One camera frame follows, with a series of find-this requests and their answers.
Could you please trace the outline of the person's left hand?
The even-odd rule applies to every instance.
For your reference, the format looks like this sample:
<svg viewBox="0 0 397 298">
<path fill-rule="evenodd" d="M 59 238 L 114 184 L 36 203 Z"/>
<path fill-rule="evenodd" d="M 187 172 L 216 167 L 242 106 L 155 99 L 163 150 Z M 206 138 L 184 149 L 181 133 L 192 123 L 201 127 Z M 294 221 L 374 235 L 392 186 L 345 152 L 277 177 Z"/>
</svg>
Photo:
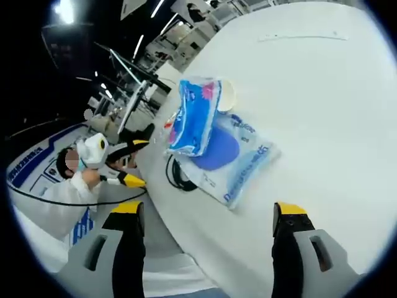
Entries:
<svg viewBox="0 0 397 298">
<path fill-rule="evenodd" d="M 96 187 L 100 183 L 100 174 L 94 169 L 85 169 L 81 172 L 83 181 L 89 189 Z"/>
</svg>

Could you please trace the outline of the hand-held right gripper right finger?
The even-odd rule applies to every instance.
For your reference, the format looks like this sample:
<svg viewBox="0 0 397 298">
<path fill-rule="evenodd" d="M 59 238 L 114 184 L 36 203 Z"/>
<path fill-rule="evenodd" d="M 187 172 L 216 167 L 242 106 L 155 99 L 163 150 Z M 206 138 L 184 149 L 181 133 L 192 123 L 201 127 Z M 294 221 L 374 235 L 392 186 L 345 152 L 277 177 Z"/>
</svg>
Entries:
<svg viewBox="0 0 397 298">
<path fill-rule="evenodd" d="M 272 297 L 344 297 L 362 278 L 346 250 L 295 204 L 274 204 L 273 238 Z"/>
</svg>

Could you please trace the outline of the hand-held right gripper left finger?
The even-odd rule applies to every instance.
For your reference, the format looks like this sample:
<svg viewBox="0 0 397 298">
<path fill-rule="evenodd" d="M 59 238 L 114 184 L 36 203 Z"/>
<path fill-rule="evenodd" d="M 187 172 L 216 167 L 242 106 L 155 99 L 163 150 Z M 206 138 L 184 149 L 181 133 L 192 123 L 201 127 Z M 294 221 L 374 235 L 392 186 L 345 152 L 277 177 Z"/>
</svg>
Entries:
<svg viewBox="0 0 397 298">
<path fill-rule="evenodd" d="M 112 209 L 73 246 L 57 280 L 73 297 L 143 297 L 144 203 Z"/>
</svg>

